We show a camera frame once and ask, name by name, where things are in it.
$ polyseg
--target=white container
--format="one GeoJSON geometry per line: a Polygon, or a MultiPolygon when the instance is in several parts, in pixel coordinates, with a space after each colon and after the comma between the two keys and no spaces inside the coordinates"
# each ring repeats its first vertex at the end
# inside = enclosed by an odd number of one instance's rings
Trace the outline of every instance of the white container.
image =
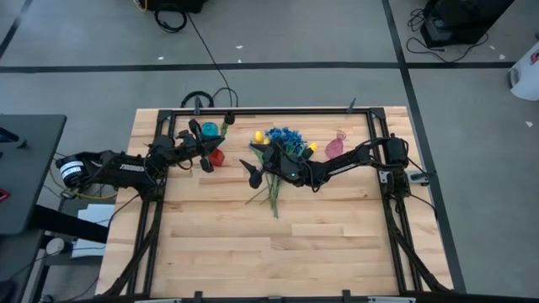
{"type": "Polygon", "coordinates": [[[539,42],[509,70],[511,92],[518,98],[539,101],[539,61],[533,63],[531,55],[539,52],[539,42]]]}

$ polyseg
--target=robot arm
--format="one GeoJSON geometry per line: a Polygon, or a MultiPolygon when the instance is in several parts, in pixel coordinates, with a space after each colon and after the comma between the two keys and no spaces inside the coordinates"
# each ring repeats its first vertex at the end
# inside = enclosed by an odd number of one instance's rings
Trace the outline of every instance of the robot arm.
{"type": "Polygon", "coordinates": [[[208,173],[213,166],[208,156],[224,141],[220,136],[204,136],[196,120],[189,122],[190,134],[180,131],[176,142],[169,136],[158,136],[149,145],[145,157],[129,156],[124,152],[80,152],[56,161],[61,178],[69,189],[83,189],[93,183],[108,184],[117,188],[132,187],[143,199],[153,199],[157,181],[164,178],[166,167],[180,165],[200,156],[200,165],[208,173]]]}
{"type": "Polygon", "coordinates": [[[326,162],[310,161],[310,149],[306,149],[300,156],[289,155],[280,140],[272,141],[269,145],[252,144],[251,147],[263,152],[261,169],[257,170],[253,165],[240,161],[250,172],[249,184],[254,189],[262,183],[263,173],[272,173],[297,187],[309,186],[317,192],[333,176],[355,167],[371,166],[384,169],[392,175],[395,185],[393,190],[409,193],[408,177],[404,172],[408,166],[408,143],[394,135],[363,142],[354,150],[326,162]],[[371,151],[379,147],[383,150],[386,163],[376,161],[371,155],[371,151]]]}

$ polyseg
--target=wooden table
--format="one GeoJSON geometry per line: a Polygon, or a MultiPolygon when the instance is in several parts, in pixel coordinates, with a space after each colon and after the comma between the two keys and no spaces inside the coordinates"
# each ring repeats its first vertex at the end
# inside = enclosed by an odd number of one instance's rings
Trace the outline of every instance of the wooden table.
{"type": "MultiPolygon", "coordinates": [[[[408,141],[410,158],[420,163],[406,108],[386,107],[385,111],[389,130],[408,141]]],[[[129,154],[146,154],[157,112],[137,111],[129,154]]],[[[176,131],[189,129],[190,118],[178,118],[176,131]]],[[[196,119],[201,125],[222,121],[221,116],[196,119]]],[[[323,150],[339,130],[347,135],[345,151],[369,139],[366,121],[353,114],[238,116],[220,146],[226,155],[223,167],[204,173],[195,160],[190,171],[169,170],[152,297],[190,298],[196,290],[202,290],[204,297],[340,296],[342,290],[351,290],[352,295],[398,293],[375,169],[359,167],[342,173],[317,194],[307,187],[283,185],[279,219],[273,217],[269,203],[259,203],[263,194],[245,204],[258,190],[249,187],[248,173],[238,159],[257,163],[248,149],[254,132],[284,126],[318,144],[313,156],[318,161],[327,160],[323,150]]],[[[428,188],[413,184],[412,192],[430,200],[428,188]]],[[[135,194],[134,189],[121,190],[116,207],[135,194]]],[[[450,288],[433,210],[414,198],[406,199],[406,206],[417,254],[450,288]]],[[[140,208],[140,200],[133,202],[112,222],[97,294],[111,286],[129,261],[140,208]]],[[[408,261],[401,255],[412,289],[408,261]]],[[[139,291],[143,270],[145,266],[137,280],[139,291]]]]}

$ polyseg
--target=gray floor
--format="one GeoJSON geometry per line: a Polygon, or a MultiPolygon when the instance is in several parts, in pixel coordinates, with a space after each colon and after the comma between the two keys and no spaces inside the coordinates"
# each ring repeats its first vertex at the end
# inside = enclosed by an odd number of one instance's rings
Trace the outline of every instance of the gray floor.
{"type": "MultiPolygon", "coordinates": [[[[400,40],[426,0],[390,0],[400,40]]],[[[516,0],[464,61],[515,61],[536,43],[536,0],[516,0]]],[[[0,0],[0,39],[23,0],[0,0]]],[[[381,0],[210,0],[194,20],[221,63],[396,62],[381,0]]],[[[443,55],[456,57],[461,47],[443,55]]],[[[407,61],[436,62],[405,51],[407,61]]],[[[189,25],[163,33],[131,0],[34,0],[0,66],[210,63],[189,25]]],[[[539,297],[539,104],[507,88],[506,70],[410,70],[470,293],[539,297]],[[536,125],[528,127],[526,121],[536,125]]],[[[242,106],[408,105],[398,69],[225,71],[242,106]]],[[[137,108],[177,107],[223,83],[215,71],[0,74],[0,112],[66,114],[63,153],[127,146],[137,108]]],[[[226,106],[227,99],[217,104],[226,106]]],[[[41,203],[56,198],[43,192],[41,203]]],[[[66,299],[99,269],[55,268],[45,292],[66,299]]]]}

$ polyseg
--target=yellow flower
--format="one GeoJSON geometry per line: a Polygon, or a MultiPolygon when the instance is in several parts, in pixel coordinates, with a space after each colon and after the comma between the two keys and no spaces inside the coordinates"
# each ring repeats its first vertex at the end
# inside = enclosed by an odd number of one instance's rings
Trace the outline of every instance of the yellow flower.
{"type": "Polygon", "coordinates": [[[315,152],[318,149],[318,145],[316,143],[309,144],[309,148],[312,149],[313,152],[315,152]]]}
{"type": "Polygon", "coordinates": [[[262,140],[264,139],[264,136],[262,136],[262,131],[257,130],[254,133],[254,142],[256,143],[262,143],[262,140]]]}

